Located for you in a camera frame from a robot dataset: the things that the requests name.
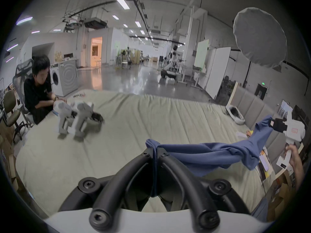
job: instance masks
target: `glossy concrete floor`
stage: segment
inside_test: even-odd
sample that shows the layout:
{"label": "glossy concrete floor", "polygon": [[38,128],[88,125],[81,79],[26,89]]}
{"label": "glossy concrete floor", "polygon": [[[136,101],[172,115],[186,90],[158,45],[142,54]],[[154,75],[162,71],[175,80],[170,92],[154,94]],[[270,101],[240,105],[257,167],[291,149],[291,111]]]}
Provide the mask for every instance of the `glossy concrete floor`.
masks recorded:
{"label": "glossy concrete floor", "polygon": [[198,102],[209,102],[206,91],[186,86],[182,83],[165,85],[159,83],[160,72],[156,64],[132,65],[131,69],[115,69],[114,67],[78,69],[80,89],[110,90],[123,93],[151,94],[161,97],[185,99]]}

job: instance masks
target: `doorway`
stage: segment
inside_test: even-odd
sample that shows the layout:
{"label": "doorway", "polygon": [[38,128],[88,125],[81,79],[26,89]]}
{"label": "doorway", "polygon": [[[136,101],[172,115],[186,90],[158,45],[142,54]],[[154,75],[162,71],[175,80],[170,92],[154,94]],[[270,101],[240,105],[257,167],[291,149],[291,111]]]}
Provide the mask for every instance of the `doorway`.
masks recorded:
{"label": "doorway", "polygon": [[91,41],[91,66],[96,67],[97,62],[101,62],[101,46],[103,37],[92,38]]}

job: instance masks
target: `beige mattress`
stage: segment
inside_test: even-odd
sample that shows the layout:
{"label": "beige mattress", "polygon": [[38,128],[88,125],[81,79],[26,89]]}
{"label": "beige mattress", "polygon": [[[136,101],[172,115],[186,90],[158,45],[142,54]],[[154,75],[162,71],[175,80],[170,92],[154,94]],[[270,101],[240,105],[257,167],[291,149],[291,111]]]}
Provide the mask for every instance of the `beige mattress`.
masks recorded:
{"label": "beige mattress", "polygon": [[[99,132],[89,130],[83,140],[55,132],[57,116],[50,113],[34,126],[16,160],[16,170],[26,189],[48,215],[57,212],[68,194],[85,177],[115,174],[145,149],[145,141],[163,144],[237,142],[236,131],[248,128],[235,124],[216,104],[83,90],[84,97],[69,98],[94,103],[105,123]],[[275,174],[264,182],[270,187]],[[241,162],[228,169],[218,168],[209,179],[227,179],[252,211],[265,195],[258,172]],[[150,199],[146,212],[163,212],[159,199]]]}

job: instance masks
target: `white washing machine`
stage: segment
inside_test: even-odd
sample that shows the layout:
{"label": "white washing machine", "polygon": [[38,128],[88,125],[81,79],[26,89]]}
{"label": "white washing machine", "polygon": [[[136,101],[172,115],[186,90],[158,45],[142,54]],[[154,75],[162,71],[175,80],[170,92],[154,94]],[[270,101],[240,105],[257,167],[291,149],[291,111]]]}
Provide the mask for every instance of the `white washing machine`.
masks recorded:
{"label": "white washing machine", "polygon": [[76,60],[56,63],[50,68],[52,89],[55,95],[64,97],[79,88]]}

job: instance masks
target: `mesh chair back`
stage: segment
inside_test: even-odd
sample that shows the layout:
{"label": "mesh chair back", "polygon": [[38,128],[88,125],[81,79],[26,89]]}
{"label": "mesh chair back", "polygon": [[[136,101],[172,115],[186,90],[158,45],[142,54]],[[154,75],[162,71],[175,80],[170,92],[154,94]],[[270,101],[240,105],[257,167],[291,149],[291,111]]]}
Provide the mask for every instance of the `mesh chair back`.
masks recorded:
{"label": "mesh chair back", "polygon": [[34,61],[32,59],[29,59],[24,63],[18,64],[16,67],[15,76],[13,77],[13,85],[23,105],[25,105],[24,83],[26,79],[32,77],[33,64]]}

